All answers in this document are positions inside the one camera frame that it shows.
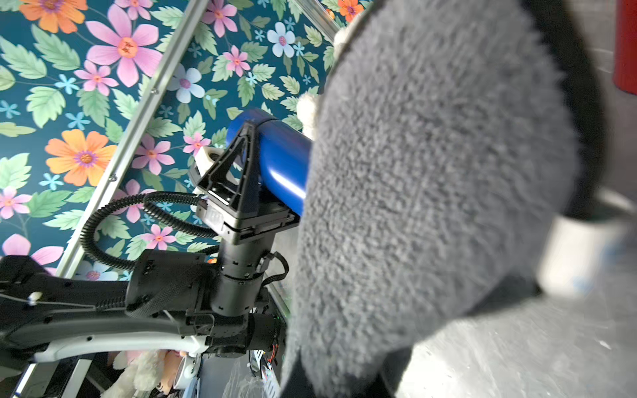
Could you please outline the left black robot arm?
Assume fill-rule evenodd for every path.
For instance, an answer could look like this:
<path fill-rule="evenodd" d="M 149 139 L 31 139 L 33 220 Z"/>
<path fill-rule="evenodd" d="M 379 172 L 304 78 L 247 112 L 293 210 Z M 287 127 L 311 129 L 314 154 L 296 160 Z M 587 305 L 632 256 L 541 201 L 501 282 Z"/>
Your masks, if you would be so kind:
<path fill-rule="evenodd" d="M 1 261 L 1 363 L 51 363 L 90 353 L 175 350 L 237 358 L 275 351 L 285 325 L 270 306 L 267 275 L 281 260 L 272 245 L 299 217 L 260 178 L 258 124 L 247 121 L 207 172 L 191 171 L 197 192 L 153 192 L 101 207 L 85 223 L 81 245 L 95 260 L 130 271 L 124 282 L 50 275 L 28 255 Z M 113 212 L 140 204 L 162 226 L 215 238 L 194 252 L 145 250 L 137 260 L 102 251 L 95 241 Z"/>

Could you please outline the grey microfibre cloth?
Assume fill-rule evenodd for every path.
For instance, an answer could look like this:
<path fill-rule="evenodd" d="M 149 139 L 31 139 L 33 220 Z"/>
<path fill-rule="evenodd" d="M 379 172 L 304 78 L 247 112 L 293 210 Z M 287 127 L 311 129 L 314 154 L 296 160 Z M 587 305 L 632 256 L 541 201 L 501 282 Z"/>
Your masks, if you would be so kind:
<path fill-rule="evenodd" d="M 420 341 L 589 217 L 602 95 L 565 1 L 375 1 L 318 105 L 282 396 L 392 397 Z"/>

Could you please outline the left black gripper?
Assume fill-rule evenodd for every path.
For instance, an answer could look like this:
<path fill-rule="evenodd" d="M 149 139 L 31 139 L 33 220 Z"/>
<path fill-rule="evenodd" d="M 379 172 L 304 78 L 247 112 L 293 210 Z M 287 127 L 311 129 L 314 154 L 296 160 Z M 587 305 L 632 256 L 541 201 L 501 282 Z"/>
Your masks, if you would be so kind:
<path fill-rule="evenodd" d="M 202 174 L 197 188 L 208 194 L 201 198 L 201 221 L 232 245 L 260 240 L 300 224 L 300 216 L 270 192 L 260 194 L 259 154 L 256 125 L 245 122 L 226 150 L 204 147 L 193 157 L 191 171 Z"/>

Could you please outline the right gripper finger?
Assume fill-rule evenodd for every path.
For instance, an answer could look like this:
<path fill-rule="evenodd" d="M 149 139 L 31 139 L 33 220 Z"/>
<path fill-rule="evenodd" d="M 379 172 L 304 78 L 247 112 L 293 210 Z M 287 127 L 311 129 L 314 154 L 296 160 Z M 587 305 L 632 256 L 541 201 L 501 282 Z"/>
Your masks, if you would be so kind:
<path fill-rule="evenodd" d="M 558 299 L 588 295 L 620 250 L 635 216 L 634 202 L 602 188 L 587 219 L 556 217 L 537 270 L 540 290 Z"/>

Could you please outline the blue thermos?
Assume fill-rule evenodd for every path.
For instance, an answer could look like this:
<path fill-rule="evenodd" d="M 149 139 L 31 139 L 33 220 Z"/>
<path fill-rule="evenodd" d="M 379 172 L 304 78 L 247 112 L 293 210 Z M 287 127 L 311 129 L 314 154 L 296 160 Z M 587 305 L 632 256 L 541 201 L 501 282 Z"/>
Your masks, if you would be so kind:
<path fill-rule="evenodd" d="M 298 216 L 304 212 L 313 141 L 262 109 L 249 109 L 229 125 L 230 144 L 245 122 L 256 127 L 260 145 L 260 180 Z"/>

